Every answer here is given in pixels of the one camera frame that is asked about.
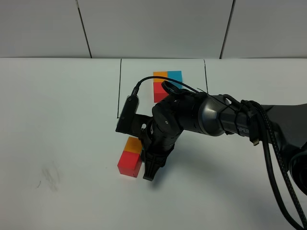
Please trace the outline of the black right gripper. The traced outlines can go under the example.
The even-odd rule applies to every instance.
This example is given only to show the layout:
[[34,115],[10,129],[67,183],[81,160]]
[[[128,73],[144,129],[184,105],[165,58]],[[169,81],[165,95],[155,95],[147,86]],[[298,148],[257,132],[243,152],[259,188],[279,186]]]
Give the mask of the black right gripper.
[[167,157],[174,149],[175,142],[183,128],[174,112],[156,112],[153,116],[139,115],[141,124],[139,139],[144,147],[143,179],[152,181],[160,168],[165,166]]

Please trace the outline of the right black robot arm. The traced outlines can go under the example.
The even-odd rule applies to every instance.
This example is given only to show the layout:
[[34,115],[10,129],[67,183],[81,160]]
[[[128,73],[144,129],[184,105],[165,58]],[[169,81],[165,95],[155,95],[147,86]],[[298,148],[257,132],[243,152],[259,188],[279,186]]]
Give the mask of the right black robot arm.
[[238,134],[272,144],[277,160],[297,187],[307,190],[307,106],[259,105],[236,101],[229,95],[185,92],[169,95],[152,109],[145,146],[144,179],[153,180],[173,150],[179,135],[188,130],[209,136]]

